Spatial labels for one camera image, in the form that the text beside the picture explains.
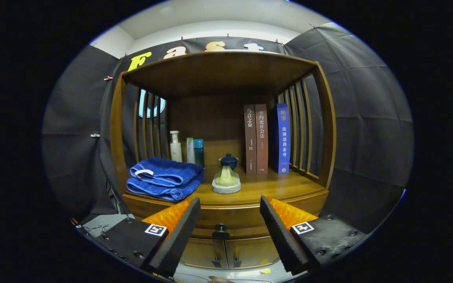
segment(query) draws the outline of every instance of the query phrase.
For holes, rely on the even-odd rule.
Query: black curtain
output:
[[[99,109],[118,59],[87,46],[55,84],[43,118],[42,153],[52,191],[71,216],[114,214],[99,158]]]
[[[405,94],[380,57],[335,23],[312,28],[285,47],[290,55],[321,64],[335,106],[335,167],[322,213],[368,233],[388,215],[410,177],[414,130]],[[313,77],[306,83],[319,105]],[[320,109],[312,110],[313,133],[322,133]],[[321,154],[322,134],[313,138],[311,171],[320,166]]]

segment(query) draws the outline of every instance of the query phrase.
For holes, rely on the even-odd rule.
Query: orange letter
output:
[[[211,41],[205,45],[205,51],[224,50],[223,46],[225,46],[223,41]]]

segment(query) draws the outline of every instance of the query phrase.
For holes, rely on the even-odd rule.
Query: blue book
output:
[[[278,103],[269,115],[269,163],[278,174],[289,172],[289,119],[286,103]]]

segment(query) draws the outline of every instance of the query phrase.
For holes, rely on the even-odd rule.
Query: teal bottle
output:
[[[195,164],[205,168],[205,165],[204,165],[204,140],[202,138],[196,138],[193,140],[193,150],[195,153]]]

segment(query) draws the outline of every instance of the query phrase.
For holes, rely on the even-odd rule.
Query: white bottle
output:
[[[171,159],[177,162],[183,162],[183,155],[181,154],[181,143],[178,143],[178,134],[179,131],[171,131]]]

